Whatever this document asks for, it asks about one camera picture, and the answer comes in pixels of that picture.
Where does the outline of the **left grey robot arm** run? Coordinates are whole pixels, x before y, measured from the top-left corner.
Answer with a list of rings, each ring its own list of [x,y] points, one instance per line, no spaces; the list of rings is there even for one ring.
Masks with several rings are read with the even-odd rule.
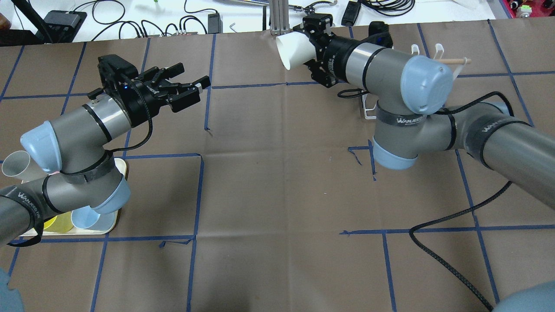
[[[20,143],[47,176],[1,189],[1,243],[34,229],[18,247],[38,244],[44,222],[90,207],[105,215],[122,208],[131,190],[115,165],[115,150],[105,144],[152,120],[168,105],[177,113],[200,102],[210,77],[191,83],[171,82],[184,73],[182,63],[151,67],[142,73],[117,55],[98,59],[101,87],[89,102],[24,133]]]

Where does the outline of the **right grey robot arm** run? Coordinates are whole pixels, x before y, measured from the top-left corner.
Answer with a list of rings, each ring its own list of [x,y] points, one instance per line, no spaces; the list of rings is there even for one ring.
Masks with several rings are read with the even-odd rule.
[[[554,138],[516,118],[509,104],[486,97],[446,108],[450,67],[393,49],[389,26],[371,22],[357,41],[332,32],[329,14],[313,13],[276,38],[286,69],[306,65],[329,88],[345,81],[377,96],[373,156],[383,167],[408,169],[422,153],[466,150],[486,168],[554,206]]]

